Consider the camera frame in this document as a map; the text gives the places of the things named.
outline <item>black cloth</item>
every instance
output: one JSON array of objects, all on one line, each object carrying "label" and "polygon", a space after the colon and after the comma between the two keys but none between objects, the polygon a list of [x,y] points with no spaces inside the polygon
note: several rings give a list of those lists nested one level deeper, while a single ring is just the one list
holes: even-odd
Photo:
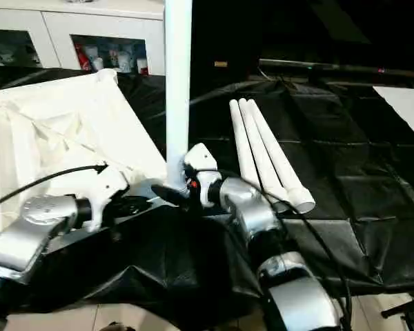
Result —
[{"label": "black cloth", "polygon": [[[0,88],[81,74],[0,68]],[[166,128],[162,77],[119,75],[119,87],[160,152]],[[342,264],[353,294],[414,290],[414,132],[371,87],[245,82],[191,101],[189,142],[239,172],[230,99],[253,98],[316,207],[306,217]],[[25,311],[74,302],[130,302],[202,330],[247,313],[259,286],[226,216],[162,207],[46,257]],[[316,274],[339,288],[323,250],[286,217]]]}]

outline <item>vertical white pole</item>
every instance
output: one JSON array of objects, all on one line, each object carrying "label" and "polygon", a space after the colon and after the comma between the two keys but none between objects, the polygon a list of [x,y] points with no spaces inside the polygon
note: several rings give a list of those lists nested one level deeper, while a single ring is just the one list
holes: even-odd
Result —
[{"label": "vertical white pole", "polygon": [[188,150],[192,0],[166,0],[167,185],[184,191],[183,160]]}]

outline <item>white pvc pipe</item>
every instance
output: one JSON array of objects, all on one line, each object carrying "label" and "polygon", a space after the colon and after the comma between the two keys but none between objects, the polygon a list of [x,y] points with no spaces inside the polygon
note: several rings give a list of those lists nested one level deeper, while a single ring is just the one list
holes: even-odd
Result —
[{"label": "white pvc pipe", "polygon": [[259,179],[257,178],[256,166],[251,154],[250,144],[248,143],[247,133],[242,120],[241,111],[236,100],[231,100],[230,114],[233,122],[233,132],[235,133],[235,143],[237,150],[237,159],[241,177],[254,183],[260,188]]},{"label": "white pvc pipe", "polygon": [[[248,103],[245,99],[239,100],[239,108],[241,110],[244,125],[246,127],[250,147],[253,151],[257,171],[261,178],[262,187],[265,191],[270,192],[276,197],[288,201],[287,192],[282,187],[281,182],[277,178],[276,171],[271,163],[270,157],[267,153],[267,149],[265,148],[264,142],[262,141],[262,138],[259,135],[256,123],[253,119],[252,114],[250,113],[250,110],[248,109]],[[287,209],[285,206],[279,206],[282,210]]]},{"label": "white pvc pipe", "polygon": [[183,160],[188,150],[192,0],[166,0],[167,185],[186,190]]},{"label": "white pvc pipe", "polygon": [[310,191],[301,184],[296,172],[290,162],[288,162],[287,156],[277,142],[275,135],[268,127],[264,116],[254,100],[248,101],[248,108],[256,122],[257,129],[259,130],[266,150],[270,155],[271,161],[275,166],[276,173],[281,179],[283,187],[287,190],[288,200],[299,212],[309,212],[316,205],[313,196]]}]

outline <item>white fabric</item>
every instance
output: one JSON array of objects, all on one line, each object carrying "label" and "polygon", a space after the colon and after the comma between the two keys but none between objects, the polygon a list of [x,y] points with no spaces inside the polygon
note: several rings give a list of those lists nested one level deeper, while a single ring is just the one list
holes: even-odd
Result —
[{"label": "white fabric", "polygon": [[[0,197],[72,167],[117,167],[131,183],[166,178],[166,162],[117,87],[117,73],[0,90]],[[34,194],[82,194],[94,170],[57,177],[0,205],[0,230]]]}]

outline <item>tiled floor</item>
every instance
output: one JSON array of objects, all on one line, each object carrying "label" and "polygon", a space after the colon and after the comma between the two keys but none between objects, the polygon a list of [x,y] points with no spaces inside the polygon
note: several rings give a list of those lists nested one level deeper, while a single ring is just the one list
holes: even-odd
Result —
[{"label": "tiled floor", "polygon": [[[399,316],[383,319],[380,312],[410,299],[407,294],[353,298],[353,331],[406,331]],[[94,305],[54,314],[12,315],[6,331],[99,331],[113,321],[129,325],[136,331],[177,331],[159,317],[132,305]],[[259,312],[230,324],[242,331],[265,330]]]}]

